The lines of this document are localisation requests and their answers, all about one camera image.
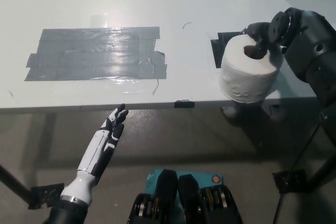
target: cable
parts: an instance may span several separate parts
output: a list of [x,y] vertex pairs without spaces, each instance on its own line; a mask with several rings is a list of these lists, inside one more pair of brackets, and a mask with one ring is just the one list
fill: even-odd
[[[281,191],[283,191],[285,189],[285,186],[287,184],[287,181],[289,179],[290,174],[293,172],[295,166],[298,164],[298,162],[300,161],[301,157],[303,156],[303,154],[305,153],[306,149],[308,148],[308,146],[310,145],[310,143],[312,142],[315,134],[317,133],[317,130],[320,128],[321,124],[319,123],[317,125],[317,127],[315,128],[314,132],[311,134],[310,138],[308,139],[307,143],[305,144],[305,146],[303,147],[302,151],[300,152],[299,156],[296,158],[296,160],[294,161],[292,167],[290,168],[287,178],[285,180],[285,184],[284,187],[282,188]],[[277,210],[275,211],[274,214],[274,218],[273,218],[273,224],[276,224],[278,222],[278,218],[279,218],[279,214],[280,214],[280,210],[281,210],[281,206],[282,206],[282,202],[284,201],[285,198],[285,194],[280,194],[280,198],[278,201],[278,205],[277,205]]]

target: black metal bracket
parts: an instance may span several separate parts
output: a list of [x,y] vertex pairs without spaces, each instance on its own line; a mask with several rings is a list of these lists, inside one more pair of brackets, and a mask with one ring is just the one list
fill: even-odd
[[328,179],[334,179],[330,175],[335,168],[336,155],[333,155],[309,179],[304,169],[273,173],[273,177],[280,194],[311,193],[326,184]]
[[280,194],[304,193],[307,190],[307,174],[304,169],[273,173],[273,178]]
[[0,165],[0,182],[28,204],[28,209],[39,209],[46,203],[52,207],[59,200],[64,189],[64,183],[48,186],[35,186],[30,190],[13,174]]
[[64,183],[32,187],[30,191],[38,200],[35,204],[29,204],[28,209],[40,209],[44,203],[47,204],[47,207],[53,207],[59,200],[63,189]]

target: toilet paper roll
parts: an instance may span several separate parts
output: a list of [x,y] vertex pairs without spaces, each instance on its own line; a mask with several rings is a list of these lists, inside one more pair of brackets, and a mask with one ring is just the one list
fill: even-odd
[[277,79],[284,60],[280,47],[275,45],[262,59],[248,57],[244,48],[255,44],[248,35],[239,35],[233,37],[225,48],[219,85],[224,94],[236,102],[262,101]]

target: robot finger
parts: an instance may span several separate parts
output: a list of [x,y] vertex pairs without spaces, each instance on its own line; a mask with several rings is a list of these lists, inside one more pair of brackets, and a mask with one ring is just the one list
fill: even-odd
[[122,134],[122,132],[124,130],[124,127],[125,127],[125,125],[123,125],[122,123],[119,123],[115,127],[115,129],[114,129],[114,131],[112,133],[112,136],[111,136],[111,139],[109,140],[109,142],[114,142],[115,145],[117,145],[117,142],[118,142],[119,138],[121,137],[121,134]]
[[123,111],[125,109],[125,104],[121,104],[118,108],[116,108],[115,110],[112,111],[112,113],[109,115],[109,119],[111,120],[111,122],[114,122],[121,111]]
[[129,111],[125,110],[124,112],[120,113],[117,117],[117,120],[115,121],[116,124],[122,123],[123,121],[125,121],[126,116],[128,115]]

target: white robotic hand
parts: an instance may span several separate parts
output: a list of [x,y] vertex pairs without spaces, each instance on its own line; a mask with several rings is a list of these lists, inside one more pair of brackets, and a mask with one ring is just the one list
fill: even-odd
[[124,129],[122,122],[128,114],[124,109],[125,104],[116,108],[96,131],[78,166],[76,179],[63,190],[60,199],[90,206],[92,188],[99,182]]

